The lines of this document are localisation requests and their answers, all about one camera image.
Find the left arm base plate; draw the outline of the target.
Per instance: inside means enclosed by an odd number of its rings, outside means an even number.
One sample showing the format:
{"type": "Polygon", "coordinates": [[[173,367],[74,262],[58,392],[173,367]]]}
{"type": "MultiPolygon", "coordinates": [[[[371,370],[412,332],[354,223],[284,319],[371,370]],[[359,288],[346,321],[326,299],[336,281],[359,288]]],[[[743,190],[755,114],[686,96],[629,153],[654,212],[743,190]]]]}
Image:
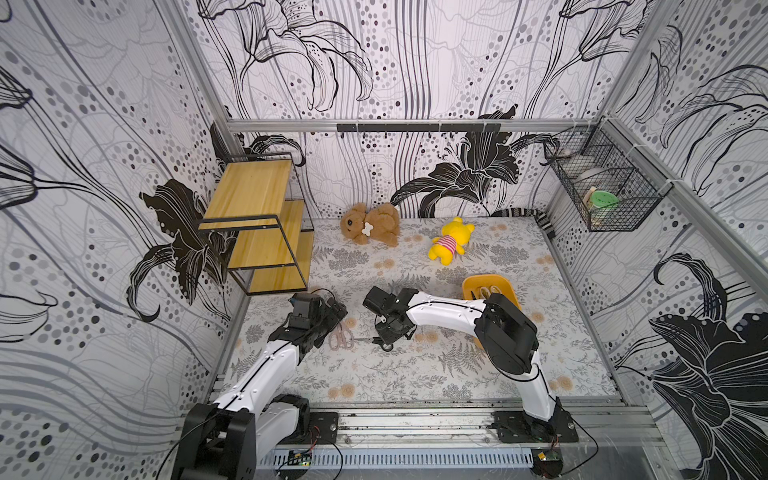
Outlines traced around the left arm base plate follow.
{"type": "Polygon", "coordinates": [[[315,442],[321,444],[335,443],[338,431],[338,412],[310,412],[300,415],[294,433],[282,440],[281,443],[306,446],[311,446],[315,442]]]}

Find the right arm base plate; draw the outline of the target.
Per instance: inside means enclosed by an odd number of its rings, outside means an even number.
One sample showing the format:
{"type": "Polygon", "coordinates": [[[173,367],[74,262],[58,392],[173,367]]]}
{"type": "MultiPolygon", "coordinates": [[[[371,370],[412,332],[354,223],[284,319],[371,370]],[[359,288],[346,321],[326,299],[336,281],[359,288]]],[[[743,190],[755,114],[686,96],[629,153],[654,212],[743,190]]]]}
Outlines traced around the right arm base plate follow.
{"type": "Polygon", "coordinates": [[[523,411],[495,411],[491,429],[502,443],[576,443],[579,436],[569,412],[556,410],[549,420],[534,418],[523,411]]]}

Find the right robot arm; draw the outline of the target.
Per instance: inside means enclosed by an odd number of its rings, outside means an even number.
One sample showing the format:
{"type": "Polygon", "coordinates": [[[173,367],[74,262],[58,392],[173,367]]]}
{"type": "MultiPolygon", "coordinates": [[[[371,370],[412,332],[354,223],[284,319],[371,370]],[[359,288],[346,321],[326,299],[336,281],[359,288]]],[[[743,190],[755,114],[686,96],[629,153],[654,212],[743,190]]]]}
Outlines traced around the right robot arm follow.
{"type": "Polygon", "coordinates": [[[539,355],[538,330],[506,296],[459,300],[404,288],[398,294],[373,287],[363,306],[377,318],[378,342],[389,347],[433,326],[471,335],[491,365],[517,384],[523,412],[531,420],[550,422],[558,408],[549,392],[539,355]]]}

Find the cream kitchen scissors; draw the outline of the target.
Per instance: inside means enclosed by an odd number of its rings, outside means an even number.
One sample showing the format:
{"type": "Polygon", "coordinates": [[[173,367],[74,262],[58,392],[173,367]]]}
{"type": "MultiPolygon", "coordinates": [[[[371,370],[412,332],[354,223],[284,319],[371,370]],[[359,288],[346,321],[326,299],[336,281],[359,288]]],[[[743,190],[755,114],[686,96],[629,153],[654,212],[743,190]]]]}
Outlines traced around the cream kitchen scissors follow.
{"type": "Polygon", "coordinates": [[[492,294],[501,293],[496,286],[480,286],[473,291],[473,297],[476,299],[489,299],[492,294]]]}

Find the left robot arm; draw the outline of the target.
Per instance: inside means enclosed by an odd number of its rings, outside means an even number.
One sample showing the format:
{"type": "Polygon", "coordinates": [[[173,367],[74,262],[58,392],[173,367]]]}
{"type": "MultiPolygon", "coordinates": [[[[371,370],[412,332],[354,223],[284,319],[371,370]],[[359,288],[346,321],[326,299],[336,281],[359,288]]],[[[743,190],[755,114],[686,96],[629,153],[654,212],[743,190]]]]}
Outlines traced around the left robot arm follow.
{"type": "Polygon", "coordinates": [[[289,302],[292,311],[251,368],[217,399],[196,404],[186,415],[172,448],[172,479],[252,479],[278,444],[314,446],[319,440],[322,429],[311,423],[309,401],[278,390],[324,344],[347,308],[314,292],[296,293],[289,302]]]}

